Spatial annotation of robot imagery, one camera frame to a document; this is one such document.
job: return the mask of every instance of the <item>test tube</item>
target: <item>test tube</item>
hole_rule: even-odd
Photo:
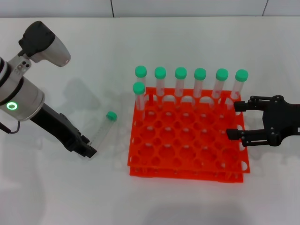
[[[213,98],[219,98],[224,86],[225,81],[228,78],[228,71],[226,69],[219,69],[216,74],[216,82],[212,91]]]
[[[235,82],[231,91],[231,99],[238,99],[240,91],[243,88],[244,82],[248,79],[248,72],[244,69],[240,69],[235,74]]]
[[[154,75],[156,77],[156,95],[163,96],[165,94],[165,68],[157,67],[154,71]]]
[[[206,71],[203,68],[198,68],[194,73],[195,84],[194,84],[194,97],[200,98],[203,89],[203,80],[206,77]]]
[[[137,82],[142,82],[146,86],[146,75],[147,69],[144,66],[138,66],[135,68],[135,75],[137,77]]]
[[[97,131],[94,138],[88,143],[88,145],[92,145],[92,147],[97,150],[117,118],[118,116],[115,112],[109,111],[105,117],[105,120],[101,123],[100,129]]]
[[[140,111],[143,111],[145,109],[145,89],[145,85],[142,82],[136,82],[133,85],[136,109]]]
[[[177,68],[175,71],[175,77],[175,96],[181,97],[183,95],[184,79],[187,77],[187,70],[183,67]]]

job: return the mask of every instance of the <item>orange test tube rack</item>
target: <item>orange test tube rack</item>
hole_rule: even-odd
[[[145,111],[134,109],[130,175],[243,182],[243,174],[250,173],[247,148],[225,132],[238,125],[245,129],[242,113],[227,108],[230,91],[222,91],[219,99],[210,98],[212,90],[203,90],[201,98],[192,97],[192,89],[184,89],[183,97],[175,97],[174,88],[155,94],[156,88],[148,87]]]

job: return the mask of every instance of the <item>rack hole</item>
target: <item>rack hole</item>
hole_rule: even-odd
[[[180,136],[182,138],[182,140],[189,142],[195,139],[195,134],[193,132],[193,130],[189,129],[189,128],[183,128],[180,132]]]
[[[209,104],[209,105],[214,105],[214,100],[212,100],[211,97],[205,96],[202,97],[199,101],[201,104]]]
[[[134,137],[133,139],[132,139],[132,143],[133,144],[140,144],[142,141],[141,141],[141,139],[139,138],[139,137]]]
[[[223,169],[226,168],[226,163],[217,161],[217,162],[216,162],[216,167],[217,167],[218,169],[220,169],[220,170],[223,170]]]
[[[204,143],[211,143],[215,140],[215,134],[211,130],[203,129],[200,138]]]
[[[194,161],[194,167],[197,168],[197,169],[201,169],[202,167],[204,166],[204,162],[199,160],[199,159],[196,159]]]
[[[237,151],[234,149],[230,149],[230,148],[224,149],[222,156],[223,156],[223,159],[230,164],[236,162],[239,158]]]
[[[154,157],[151,161],[152,165],[158,166],[160,164],[160,159],[158,157]]]
[[[183,159],[193,159],[196,157],[196,153],[194,152],[193,148],[190,147],[189,145],[185,145],[181,148],[179,155]]]
[[[150,157],[154,154],[154,148],[153,148],[152,144],[146,143],[146,144],[142,145],[142,147],[139,149],[138,153],[140,156]]]
[[[175,131],[171,127],[165,127],[160,131],[160,137],[164,141],[170,142],[175,137]]]
[[[176,98],[173,95],[166,95],[163,97],[163,102],[173,102],[176,103]]]
[[[136,120],[134,125],[137,127],[137,128],[140,128],[142,125],[143,125],[143,122],[141,122],[140,120]]]
[[[200,122],[205,125],[211,125],[214,123],[214,116],[211,113],[202,113],[200,115]]]
[[[245,171],[245,170],[248,169],[247,163],[245,163],[244,161],[242,161],[241,164],[242,164],[242,171]]]
[[[224,147],[224,145],[223,145],[223,143],[221,143],[221,142],[215,142],[215,147],[216,147],[218,150],[221,150],[221,149]]]
[[[156,118],[156,113],[152,110],[146,110],[145,112],[145,121],[152,122]]]
[[[243,151],[245,147],[243,146],[242,142],[239,143],[240,151]]]
[[[190,124],[195,121],[195,116],[192,113],[184,112],[181,114],[180,119],[184,124]]]
[[[238,125],[236,126],[236,128],[237,128],[238,130],[243,130],[243,127],[242,127],[240,124],[238,124]]]
[[[138,156],[132,156],[132,157],[130,158],[130,162],[131,162],[132,164],[137,164],[139,161],[140,161],[140,158],[139,158]]]
[[[141,130],[141,137],[143,139],[151,139],[155,136],[155,130],[153,129],[153,127],[149,126],[149,127],[144,127]]]
[[[164,122],[173,123],[176,119],[176,116],[173,112],[167,111],[167,112],[163,112],[161,118]]]
[[[173,149],[173,147],[171,145],[163,145],[162,147],[160,147],[159,149],[159,155],[162,158],[168,159],[168,158],[173,158],[175,155],[175,151]]]
[[[212,149],[209,148],[208,146],[202,148],[201,155],[204,159],[211,162],[217,158],[216,155],[212,152]]]
[[[175,166],[175,167],[181,166],[181,160],[178,159],[178,158],[175,158],[175,159],[173,160],[173,166]]]
[[[187,95],[182,97],[181,103],[191,103],[192,105],[195,105],[195,100],[193,99],[192,96]]]

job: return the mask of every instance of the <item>green screw cap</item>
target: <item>green screw cap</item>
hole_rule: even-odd
[[[177,68],[175,71],[175,77],[180,80],[185,79],[187,77],[187,70],[183,67]]]
[[[225,80],[227,80],[227,78],[228,78],[228,71],[227,71],[227,69],[219,69],[217,71],[216,78],[219,81],[225,81]]]
[[[146,88],[142,82],[135,82],[133,85],[133,92],[136,95],[141,95],[145,92]]]
[[[245,82],[248,79],[248,72],[244,69],[240,69],[236,72],[235,79],[239,82]]]
[[[196,80],[203,81],[206,78],[206,70],[203,68],[196,69],[194,77]]]
[[[157,67],[154,71],[154,75],[157,79],[164,79],[165,78],[165,68],[163,67]]]
[[[111,121],[116,121],[118,116],[115,112],[113,111],[109,111],[107,114],[106,114],[106,117],[107,119],[111,120]]]
[[[139,78],[143,78],[147,75],[147,69],[144,66],[138,66],[135,68],[135,75]]]

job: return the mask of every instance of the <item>white table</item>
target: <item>white table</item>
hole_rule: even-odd
[[[10,60],[18,40],[37,19],[0,19],[0,55]],[[157,66],[174,86],[176,67],[207,70],[212,88],[217,69],[249,71],[242,98],[283,95],[300,103],[300,18],[208,17],[41,19],[66,45],[71,62],[59,68],[33,64],[26,77],[91,138],[109,110],[119,119],[88,160],[70,153],[31,121],[20,132],[0,132],[1,225],[294,225],[300,219],[300,138],[279,147],[250,147],[251,173],[242,184],[142,179],[129,176],[128,146],[133,115],[134,68],[145,65],[155,85]],[[262,128],[261,113],[247,113],[250,129]],[[9,116],[1,121],[13,128]]]

